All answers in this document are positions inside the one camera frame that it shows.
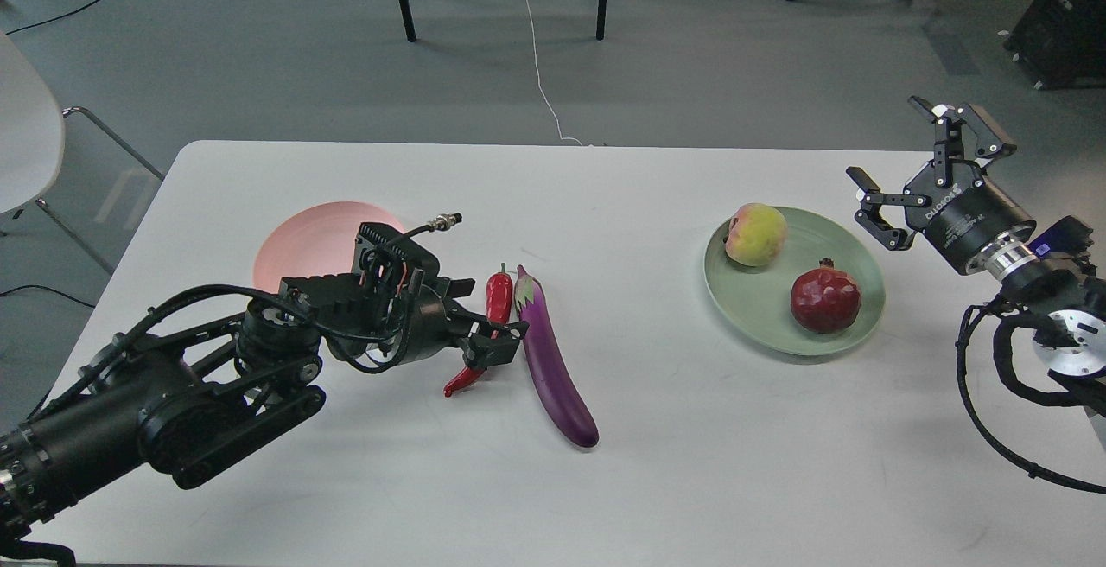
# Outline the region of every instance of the black robotic arm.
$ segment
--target black robotic arm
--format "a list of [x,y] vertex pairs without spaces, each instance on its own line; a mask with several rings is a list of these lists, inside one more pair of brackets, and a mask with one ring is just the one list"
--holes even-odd
[[[438,275],[436,256],[411,240],[459,221],[459,213],[442,216],[406,233],[362,224],[348,274],[284,279],[279,295],[194,287],[152,307],[82,367],[70,389],[0,437],[0,556],[75,565],[69,548],[21,539],[35,522],[138,465],[190,490],[317,413],[326,397],[311,384],[323,367],[323,339],[336,358],[368,374],[446,347],[459,347],[470,367],[510,363],[526,324],[466,311],[457,298],[471,294],[474,281]],[[251,300],[241,314],[149,334],[174,312],[218,295]],[[190,347],[223,338],[185,363]],[[236,379],[209,379],[226,366]]]

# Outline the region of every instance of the cable connector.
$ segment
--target cable connector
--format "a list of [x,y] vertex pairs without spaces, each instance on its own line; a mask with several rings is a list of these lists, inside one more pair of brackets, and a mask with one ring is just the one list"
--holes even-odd
[[435,217],[434,220],[427,221],[426,224],[430,225],[430,232],[446,232],[459,223],[461,223],[461,213],[442,212],[441,216]]

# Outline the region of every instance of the fake fruit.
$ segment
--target fake fruit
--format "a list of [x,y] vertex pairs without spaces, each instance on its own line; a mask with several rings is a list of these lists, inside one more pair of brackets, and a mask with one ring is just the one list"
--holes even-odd
[[860,313],[860,286],[853,275],[822,259],[817,269],[799,275],[791,286],[791,314],[801,326],[816,334],[833,334],[856,322]]
[[726,255],[747,267],[763,267],[775,260],[786,239],[782,212],[769,204],[744,204],[730,218]]

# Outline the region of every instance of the eggplant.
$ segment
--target eggplant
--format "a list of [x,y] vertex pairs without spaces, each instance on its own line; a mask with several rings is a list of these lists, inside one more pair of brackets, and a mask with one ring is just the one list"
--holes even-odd
[[522,338],[522,348],[545,413],[568,441],[591,449],[599,442],[599,430],[564,366],[542,284],[529,275],[522,264],[519,264],[519,281],[514,284],[514,306],[519,318],[530,324]]

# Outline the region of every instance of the cable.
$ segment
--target cable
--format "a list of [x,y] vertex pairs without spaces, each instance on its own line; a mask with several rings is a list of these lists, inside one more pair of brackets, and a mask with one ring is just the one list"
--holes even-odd
[[42,284],[39,284],[39,283],[24,283],[23,286],[9,287],[8,291],[0,292],[0,296],[8,296],[8,295],[11,295],[12,292],[24,291],[28,287],[38,287],[38,288],[40,288],[40,291],[49,291],[49,292],[52,292],[54,295],[62,295],[62,296],[64,296],[64,298],[70,300],[70,302],[76,302],[79,304],[82,304],[82,306],[86,306],[86,307],[95,307],[96,306],[96,304],[94,304],[94,303],[82,302],[82,300],[76,298],[76,296],[66,295],[66,294],[64,294],[64,292],[61,292],[61,291],[59,291],[55,287],[42,286]]
[[347,332],[340,332],[334,329],[334,327],[324,326],[324,324],[315,323],[315,319],[306,312],[302,311],[300,306],[294,306],[292,303],[284,302],[280,296],[269,294],[269,292],[257,291],[253,287],[244,286],[232,286],[232,284],[225,283],[211,283],[206,284],[206,286],[189,287],[187,291],[178,292],[177,295],[171,296],[167,302],[160,304],[158,307],[150,307],[149,314],[145,316],[138,324],[131,327],[129,332],[125,335],[118,335],[112,342],[112,350],[109,354],[105,350],[101,350],[97,355],[96,366],[86,367],[86,369],[81,370],[80,379],[69,387],[67,390],[60,393],[58,398],[48,402],[44,408],[40,409],[36,413],[32,414],[31,420],[41,420],[41,418],[52,414],[55,410],[60,410],[69,405],[69,402],[75,400],[83,390],[95,381],[100,377],[100,374],[116,359],[121,358],[125,351],[134,346],[134,343],[146,332],[149,332],[152,327],[156,324],[161,323],[163,319],[168,318],[168,316],[182,311],[194,303],[205,302],[205,300],[212,300],[215,296],[222,295],[244,295],[250,296],[252,300],[261,300],[263,303],[268,303],[269,306],[280,308],[284,314],[293,315],[295,318],[301,319],[309,327],[315,327],[320,330],[324,337],[333,337],[341,339],[353,339],[356,343],[386,343],[388,339],[395,338],[395,335],[403,329],[404,324],[400,323],[399,327],[395,332],[387,332],[386,335],[355,335],[347,334]]
[[538,66],[538,30],[534,28],[534,12],[530,9],[530,0],[526,1],[526,14],[530,17],[530,39],[534,46],[534,72],[538,74],[538,91],[542,94],[542,99],[545,101],[545,106],[549,107],[550,113],[553,114],[553,122],[556,122],[556,135],[561,138],[561,141],[576,141],[577,145],[584,145],[576,137],[565,137],[564,133],[561,130],[561,118],[557,117],[556,111],[553,111],[553,105],[550,103],[550,98],[545,95],[545,88],[542,87],[542,69]]
[[[979,430],[979,434],[983,437],[983,440],[991,445],[1000,455],[1005,458],[1006,461],[1023,469],[1029,473],[1030,479],[1042,479],[1050,483],[1056,485],[1062,485],[1062,487],[1067,487],[1070,490],[1078,490],[1082,492],[1091,492],[1096,494],[1106,494],[1106,485],[1095,485],[1094,483],[1087,483],[1086,481],[1079,481],[1078,479],[1072,479],[1071,476],[1065,476],[1058,472],[1048,470],[1047,468],[1042,468],[1041,465],[1029,461],[1026,458],[1019,455],[1014,450],[1008,448],[991,434],[990,430],[983,426],[983,421],[980,420],[979,413],[975,413],[975,406],[971,402],[971,395],[968,393],[968,343],[971,342],[971,335],[975,332],[975,327],[979,327],[980,322],[984,319],[988,315],[998,315],[1000,312],[997,306],[999,298],[995,302],[985,304],[985,306],[968,306],[964,311],[963,318],[960,319],[960,335],[957,337],[957,387],[960,389],[960,400],[963,401],[964,409],[968,410],[968,417],[971,418],[972,424],[975,426],[975,430]],[[972,312],[979,311],[979,315],[972,316]]]
[[53,21],[55,21],[55,20],[61,20],[61,19],[63,19],[63,18],[65,18],[65,17],[70,17],[70,15],[73,15],[73,14],[75,14],[75,13],[79,13],[79,12],[83,12],[84,10],[86,10],[86,9],[91,8],[92,6],[94,6],[94,4],[96,4],[96,3],[98,3],[100,1],[103,1],[103,0],[95,0],[95,1],[92,1],[91,3],[88,3],[88,4],[86,4],[86,6],[82,6],[82,7],[80,7],[80,8],[75,9],[75,10],[73,10],[73,11],[71,11],[71,12],[67,12],[67,13],[63,13],[63,14],[61,14],[61,15],[55,15],[54,18],[51,18],[50,20],[43,20],[42,22],[35,22],[34,24],[28,24],[28,27],[20,27],[19,29],[13,29],[13,30],[11,30],[11,31],[6,31],[6,33],[7,33],[8,35],[11,35],[11,34],[13,34],[13,33],[19,33],[20,31],[25,31],[25,30],[28,30],[28,29],[34,29],[35,27],[43,27],[43,24],[46,24],[46,23],[49,23],[49,22],[53,22]]

